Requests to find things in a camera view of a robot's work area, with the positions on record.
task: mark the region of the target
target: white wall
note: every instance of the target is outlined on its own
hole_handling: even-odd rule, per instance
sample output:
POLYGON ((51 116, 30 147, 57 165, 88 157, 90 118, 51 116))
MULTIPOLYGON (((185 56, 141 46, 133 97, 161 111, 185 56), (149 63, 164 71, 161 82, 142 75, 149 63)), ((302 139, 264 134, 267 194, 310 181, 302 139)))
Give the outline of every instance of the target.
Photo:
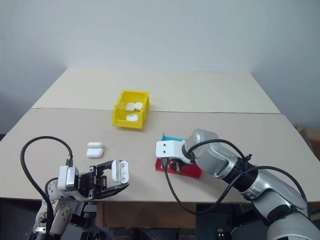
POLYGON ((293 124, 320 128, 318 0, 1 1, 0 132, 66 67, 250 71, 293 124))

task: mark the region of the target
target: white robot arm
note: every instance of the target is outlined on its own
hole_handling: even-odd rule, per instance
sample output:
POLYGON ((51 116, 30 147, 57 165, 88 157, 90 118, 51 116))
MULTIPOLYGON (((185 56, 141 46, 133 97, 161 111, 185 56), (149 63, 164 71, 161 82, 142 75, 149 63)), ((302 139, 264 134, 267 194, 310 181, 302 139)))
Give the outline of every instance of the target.
POLYGON ((53 136, 40 136, 28 141, 21 150, 20 161, 28 180, 42 196, 41 207, 36 215, 29 240, 60 240, 70 222, 77 224, 84 220, 73 214, 72 203, 111 197, 129 186, 128 162, 108 161, 90 166, 89 172, 79 174, 78 169, 73 166, 71 148, 66 142, 53 136), (27 147, 41 139, 58 141, 68 150, 66 165, 60 167, 58 177, 46 183, 45 192, 32 178, 25 163, 27 147), (120 184, 107 187, 105 170, 111 170, 112 180, 120 184))
MULTIPOLYGON (((254 167, 248 163, 251 155, 245 157, 236 146, 219 139, 217 134, 196 129, 185 141, 159 141, 156 144, 156 156, 162 158, 162 163, 168 163, 169 158, 180 159, 184 164, 196 163, 204 172, 232 183, 245 199, 252 202, 259 216, 269 226, 268 240, 320 239, 320 231, 309 219, 307 199, 302 189, 301 195, 269 171, 254 167), (221 143, 232 146, 240 157, 221 143)), ((176 197, 170 181, 168 183, 176 197)))

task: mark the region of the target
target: black cable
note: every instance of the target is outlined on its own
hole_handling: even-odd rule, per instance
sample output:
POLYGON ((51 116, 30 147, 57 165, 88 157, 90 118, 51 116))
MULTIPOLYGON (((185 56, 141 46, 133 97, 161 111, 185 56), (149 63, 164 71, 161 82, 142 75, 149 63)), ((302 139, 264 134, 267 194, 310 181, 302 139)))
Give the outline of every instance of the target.
POLYGON ((232 142, 230 141, 227 141, 227 140, 224 140, 224 139, 210 139, 210 140, 206 140, 206 141, 202 141, 202 142, 199 142, 195 145, 193 145, 192 147, 189 148, 187 154, 189 156, 191 156, 191 152, 192 150, 196 149, 197 147, 200 147, 202 145, 205 145, 205 144, 211 144, 211 143, 224 143, 224 144, 228 144, 230 147, 232 147, 239 155, 242 159, 245 159, 245 155, 239 150, 239 148, 237 148, 232 142))
POLYGON ((280 169, 280 168, 277 168, 277 167, 274 167, 274 166, 254 166, 254 167, 251 167, 249 168, 248 170, 246 171, 243 171, 241 172, 240 174, 238 174, 230 183, 229 185, 225 188, 225 190, 223 191, 223 193, 221 194, 221 196, 219 197, 219 199, 214 203, 212 204, 212 206, 210 206, 208 209, 206 210, 203 210, 203 211, 193 211, 191 209, 189 209, 187 206, 185 206, 181 201, 180 199, 178 198, 178 196, 176 195, 172 185, 171 185, 171 182, 170 182, 170 179, 169 179, 169 176, 168 176, 168 172, 167 172, 167 168, 163 168, 164 170, 164 174, 165 174, 165 178, 168 182, 168 185, 169 185, 169 188, 175 198, 175 200, 178 202, 178 204, 184 209, 186 210, 187 212, 193 214, 193 215, 203 215, 203 214, 207 214, 209 212, 212 212, 221 202, 222 200, 226 197, 226 195, 228 194, 228 192, 230 191, 230 189, 233 187, 233 185, 236 183, 236 181, 241 178, 244 174, 247 174, 249 172, 253 172, 253 171, 257 171, 257 170, 274 170, 274 171, 277 171, 277 172, 280 172, 284 175, 286 175, 288 178, 290 178, 294 184, 296 185, 296 187, 298 188, 303 200, 305 201, 305 203, 307 204, 307 211, 308 211, 308 201, 307 201, 307 197, 305 195, 305 192, 303 191, 302 187, 300 186, 300 184, 298 183, 298 181, 292 176, 290 175, 288 172, 280 169))
POLYGON ((49 185, 50 182, 52 182, 54 180, 58 180, 58 178, 57 177, 51 178, 49 181, 46 182, 46 184, 44 186, 44 193, 48 198, 49 198, 48 185, 49 185))
POLYGON ((26 166, 26 161, 25 161, 25 154, 26 154, 27 147, 30 144, 32 144, 33 142, 35 142, 37 140, 41 140, 41 139, 52 139, 52 140, 56 140, 56 141, 62 143, 67 148, 67 150, 69 152, 69 156, 67 158, 67 163, 69 163, 70 165, 72 165, 73 154, 72 154, 71 148, 69 147, 69 145, 66 142, 64 142, 63 140, 61 140, 61 139, 59 139, 57 137, 54 137, 54 136, 38 136, 38 137, 35 137, 35 138, 31 139, 30 141, 28 141, 23 146, 23 148, 21 149, 20 162, 21 162, 22 169, 23 169, 26 177, 28 178, 28 180, 31 182, 32 186, 39 192, 39 194, 43 197, 43 199, 46 202, 46 206, 47 206, 47 222, 46 222, 46 226, 45 226, 45 237, 44 237, 44 239, 46 239, 49 236, 49 233, 50 233, 50 230, 51 230, 51 226, 52 226, 52 223, 54 221, 53 207, 52 207, 52 204, 50 202, 49 197, 39 187, 39 185, 36 183, 36 181, 32 178, 30 172, 28 171, 28 168, 26 166))

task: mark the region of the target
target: table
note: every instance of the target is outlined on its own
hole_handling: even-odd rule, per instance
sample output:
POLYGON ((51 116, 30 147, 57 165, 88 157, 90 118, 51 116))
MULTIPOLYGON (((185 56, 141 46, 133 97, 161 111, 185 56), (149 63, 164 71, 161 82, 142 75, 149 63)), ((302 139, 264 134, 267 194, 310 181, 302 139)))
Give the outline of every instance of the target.
MULTIPOLYGON (((282 114, 148 112, 143 130, 113 127, 111 121, 109 110, 41 108, 28 111, 0 144, 0 197, 40 197, 25 177, 19 155, 29 139, 49 135, 69 143, 74 152, 74 165, 80 172, 109 160, 129 162, 130 186, 103 201, 174 201, 164 173, 154 168, 156 141, 164 131, 168 136, 187 138, 194 129, 203 128, 233 142, 244 154, 251 153, 253 164, 288 171, 299 181, 309 201, 320 200, 320 193, 313 187, 319 178, 319 161, 282 114), (86 157, 87 143, 91 141, 105 144, 102 158, 86 157)), ((67 155, 58 142, 41 140, 27 150, 26 164, 34 179, 44 187, 48 179, 58 175, 67 155)), ((223 181, 208 174, 200 179, 171 174, 170 179, 178 196, 186 202, 215 202, 226 187, 223 181)), ((225 202, 244 201, 235 189, 225 199, 225 202)))
POLYGON ((249 72, 91 68, 68 68, 33 108, 112 110, 123 89, 150 92, 150 112, 280 113, 249 72))
MULTIPOLYGON (((252 164, 271 165, 288 171, 300 182, 310 202, 320 201, 320 192, 313 188, 314 182, 319 180, 319 161, 250 74, 199 73, 202 77, 197 84, 201 87, 193 95, 186 93, 196 89, 193 79, 198 73, 190 73, 193 78, 185 80, 188 87, 182 89, 178 88, 181 84, 171 83, 174 79, 179 82, 181 76, 189 74, 139 74, 133 74, 136 79, 135 88, 126 80, 130 76, 127 72, 68 69, 0 142, 0 197, 40 198, 22 171, 19 155, 22 146, 31 138, 51 135, 65 140, 71 146, 74 165, 80 172, 87 172, 91 165, 114 159, 129 162, 130 186, 102 201, 173 202, 175 200, 164 173, 157 172, 154 168, 156 141, 161 139, 163 132, 168 136, 187 138, 194 129, 202 128, 233 142, 245 154, 251 153, 252 164), (140 80, 137 78, 139 74, 143 76, 140 80), (110 109, 118 98, 118 92, 126 88, 125 85, 133 90, 140 88, 150 75, 171 79, 166 85, 179 90, 178 96, 187 97, 184 99, 188 99, 190 104, 185 107, 186 101, 182 100, 178 100, 173 106, 169 104, 174 99, 180 99, 173 91, 169 91, 164 97, 166 101, 162 102, 163 87, 148 83, 146 89, 139 89, 150 91, 151 111, 147 113, 143 130, 113 127, 110 109), (215 92, 219 93, 221 101, 215 101, 215 95, 203 95, 211 87, 208 79, 213 79, 215 92), (242 97, 237 95, 237 89, 219 83, 219 79, 235 84, 241 89, 242 97), (244 80, 241 84, 237 83, 237 79, 244 80), (92 91, 92 86, 97 84, 98 90, 92 91), (252 89, 256 89, 258 93, 251 92, 252 89), (202 106, 201 111, 197 111, 198 106, 202 106), (180 107, 185 107, 186 112, 179 112, 180 107), (105 144, 102 158, 86 157, 87 143, 92 141, 105 144)), ((48 179, 58 175, 59 166, 65 164, 66 157, 66 150, 58 142, 41 140, 28 148, 26 164, 34 179, 44 187, 48 179)), ((292 185, 284 176, 276 175, 292 185)), ((223 181, 207 174, 203 174, 200 179, 171 174, 170 179, 177 195, 185 202, 215 202, 226 187, 223 181)), ((234 189, 224 201, 245 202, 234 189)))

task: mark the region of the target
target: yellow plastic tray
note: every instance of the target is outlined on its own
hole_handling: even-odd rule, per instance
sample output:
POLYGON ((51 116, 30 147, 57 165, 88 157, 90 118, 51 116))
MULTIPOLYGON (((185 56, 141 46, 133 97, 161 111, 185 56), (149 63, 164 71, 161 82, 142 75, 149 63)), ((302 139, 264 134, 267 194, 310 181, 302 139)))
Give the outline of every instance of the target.
POLYGON ((142 129, 147 118, 149 108, 149 92, 123 90, 112 111, 112 126, 142 129), (141 111, 128 112, 125 110, 127 103, 143 103, 141 111), (137 114, 139 121, 127 121, 126 116, 137 114))

